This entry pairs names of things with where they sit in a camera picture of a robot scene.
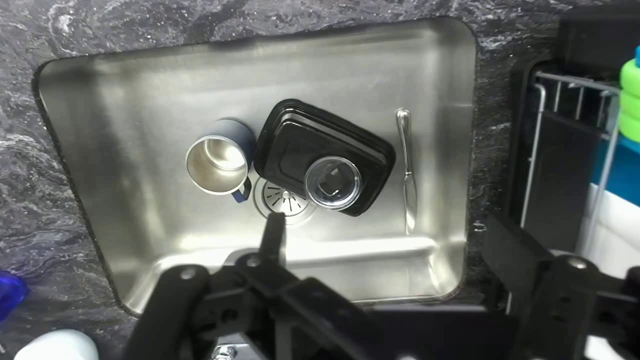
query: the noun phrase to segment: knife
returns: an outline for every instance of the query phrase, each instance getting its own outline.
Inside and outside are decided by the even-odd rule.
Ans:
[[[418,212],[418,191],[413,178],[413,161],[411,159],[411,113],[409,110],[398,109],[396,121],[404,155],[404,231],[409,235],[415,227],[415,216]]]

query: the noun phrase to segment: black marble countertop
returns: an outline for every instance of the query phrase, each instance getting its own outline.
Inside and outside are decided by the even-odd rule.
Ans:
[[[89,334],[118,358],[135,319],[117,307],[95,245],[40,118],[31,78],[43,62],[84,54],[452,16],[476,34],[478,57],[465,285],[478,303],[484,211],[504,183],[508,76],[548,51],[558,14],[592,0],[18,0],[0,3],[0,269],[31,293],[0,324],[0,359],[52,329]]]

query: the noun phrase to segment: drain strainer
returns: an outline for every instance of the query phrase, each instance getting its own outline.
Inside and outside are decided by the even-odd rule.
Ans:
[[[316,208],[299,195],[262,178],[256,182],[253,199],[265,217],[270,213],[284,213],[287,225],[307,219]]]

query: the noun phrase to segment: stainless steel sink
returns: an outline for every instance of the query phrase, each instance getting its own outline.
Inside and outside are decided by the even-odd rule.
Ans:
[[[459,284],[476,42],[437,18],[52,61],[36,85],[117,296],[142,312],[159,274],[212,272],[255,248],[273,209],[287,220],[287,267],[354,301],[441,299]],[[217,119],[256,136],[280,100],[296,98],[364,127],[402,154],[395,114],[413,115],[415,232],[404,234],[403,160],[359,217],[265,199],[209,195],[185,168]]]

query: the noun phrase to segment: clear plastic lid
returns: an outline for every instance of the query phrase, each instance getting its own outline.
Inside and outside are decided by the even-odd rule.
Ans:
[[[317,160],[305,174],[307,199],[326,209],[348,208],[358,199],[361,186],[358,168],[340,156]]]

